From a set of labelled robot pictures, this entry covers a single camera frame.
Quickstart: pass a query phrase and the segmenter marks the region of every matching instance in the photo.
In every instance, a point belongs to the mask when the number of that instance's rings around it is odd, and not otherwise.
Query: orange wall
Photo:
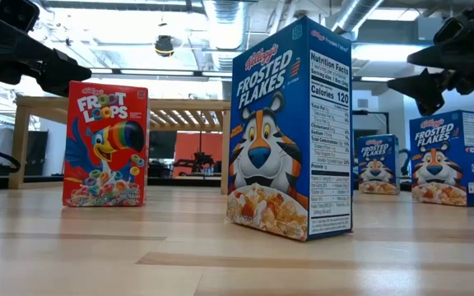
[[[193,153],[199,151],[199,133],[177,133],[177,141],[174,148],[174,160],[194,160]],[[211,155],[213,161],[222,160],[222,135],[202,134],[202,152]],[[191,173],[190,168],[174,168],[173,178],[179,176],[180,172]]]

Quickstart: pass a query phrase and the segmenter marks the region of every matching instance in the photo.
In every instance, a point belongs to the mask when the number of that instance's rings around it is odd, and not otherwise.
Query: wooden floor
[[[474,208],[359,195],[353,234],[299,243],[225,223],[218,191],[86,209],[0,191],[0,295],[474,295]]]

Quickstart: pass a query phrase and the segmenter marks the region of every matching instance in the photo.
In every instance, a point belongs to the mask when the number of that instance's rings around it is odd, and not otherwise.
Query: frosted flakes cereal box
[[[363,193],[399,194],[398,138],[394,135],[362,136],[358,139],[359,189]]]
[[[72,81],[63,205],[142,205],[148,132],[147,89]]]
[[[227,217],[306,241],[351,217],[351,43],[304,17],[233,61]]]
[[[474,206],[474,112],[418,118],[410,127],[413,199]]]

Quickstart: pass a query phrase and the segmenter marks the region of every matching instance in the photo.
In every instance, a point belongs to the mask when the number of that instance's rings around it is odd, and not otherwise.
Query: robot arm
[[[0,82],[16,85],[27,75],[43,90],[67,96],[69,81],[89,79],[91,70],[27,34],[39,14],[29,0],[0,0]]]
[[[388,82],[390,89],[416,100],[421,115],[431,115],[444,105],[442,92],[456,90],[461,95],[474,91],[474,6],[446,20],[434,36],[434,45],[409,55],[409,63],[443,69],[429,74]]]

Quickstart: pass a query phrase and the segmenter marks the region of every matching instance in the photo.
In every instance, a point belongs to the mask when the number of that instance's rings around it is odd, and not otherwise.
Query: red cereal box
[[[141,206],[148,152],[147,89],[72,81],[64,206]]]

